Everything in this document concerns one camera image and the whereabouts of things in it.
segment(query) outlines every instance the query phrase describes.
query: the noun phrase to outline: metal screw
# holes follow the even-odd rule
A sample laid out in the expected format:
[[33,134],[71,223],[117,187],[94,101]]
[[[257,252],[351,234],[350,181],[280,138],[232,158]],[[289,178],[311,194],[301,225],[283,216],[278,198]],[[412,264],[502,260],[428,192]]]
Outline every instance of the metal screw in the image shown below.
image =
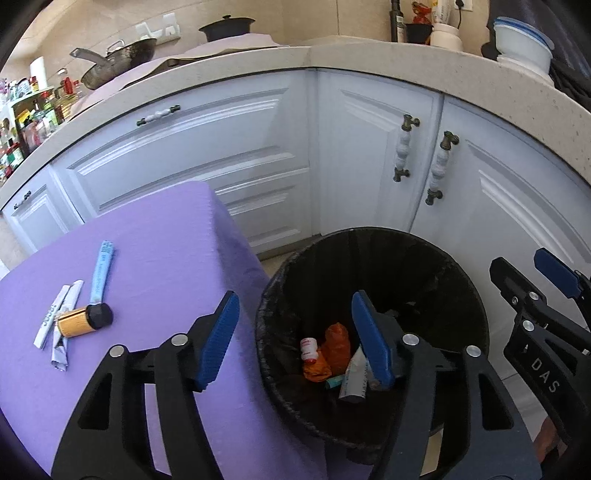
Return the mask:
[[407,345],[418,345],[418,336],[413,333],[407,333],[402,337],[402,341]]
[[125,353],[125,348],[122,345],[115,345],[109,350],[109,355],[117,358]]
[[481,356],[482,352],[476,345],[469,345],[466,347],[466,353],[474,358]]
[[189,341],[189,337],[184,333],[179,333],[178,335],[173,336],[172,340],[170,341],[174,346],[181,346]]

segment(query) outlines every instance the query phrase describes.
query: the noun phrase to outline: frying pan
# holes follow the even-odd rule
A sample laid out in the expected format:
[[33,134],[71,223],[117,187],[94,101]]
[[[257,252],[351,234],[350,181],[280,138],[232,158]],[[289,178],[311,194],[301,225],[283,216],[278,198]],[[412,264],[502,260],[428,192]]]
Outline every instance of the frying pan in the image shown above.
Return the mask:
[[146,38],[115,50],[106,57],[86,48],[75,48],[70,55],[96,63],[81,78],[89,90],[96,90],[122,73],[152,60],[155,48],[156,39]]

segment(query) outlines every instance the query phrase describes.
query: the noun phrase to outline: black bottle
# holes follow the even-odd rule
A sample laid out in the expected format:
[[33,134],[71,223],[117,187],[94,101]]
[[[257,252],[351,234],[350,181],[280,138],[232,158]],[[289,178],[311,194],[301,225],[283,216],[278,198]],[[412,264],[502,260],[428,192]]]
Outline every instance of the black bottle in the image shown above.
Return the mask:
[[402,14],[402,10],[400,10],[400,0],[392,0],[390,31],[393,42],[406,43],[406,25],[404,24],[404,15]]

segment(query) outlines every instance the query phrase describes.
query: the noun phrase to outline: paper towel roll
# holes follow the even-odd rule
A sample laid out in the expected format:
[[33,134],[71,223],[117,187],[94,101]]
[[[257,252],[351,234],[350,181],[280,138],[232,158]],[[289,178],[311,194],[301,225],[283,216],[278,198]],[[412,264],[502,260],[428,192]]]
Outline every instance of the paper towel roll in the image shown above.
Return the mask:
[[45,72],[45,62],[43,57],[39,57],[38,59],[33,60],[33,63],[31,63],[31,77],[37,77],[40,90],[48,87],[47,73]]

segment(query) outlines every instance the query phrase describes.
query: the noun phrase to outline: blue gripper pad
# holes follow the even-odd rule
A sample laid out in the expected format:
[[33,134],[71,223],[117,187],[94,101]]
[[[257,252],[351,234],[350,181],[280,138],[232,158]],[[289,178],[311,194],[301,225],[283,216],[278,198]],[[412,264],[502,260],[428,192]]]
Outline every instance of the blue gripper pad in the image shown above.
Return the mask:
[[383,387],[391,388],[395,380],[391,370],[392,352],[374,320],[374,312],[373,305],[368,305],[360,292],[353,295],[351,313],[363,352],[371,365],[374,377]]
[[577,275],[545,248],[540,248],[535,253],[534,265],[568,299],[578,299],[581,296]]
[[234,292],[229,291],[213,315],[197,320],[197,327],[202,320],[213,320],[213,325],[209,327],[209,335],[201,347],[199,370],[195,377],[195,382],[200,389],[205,390],[207,385],[216,379],[239,317],[240,301]]

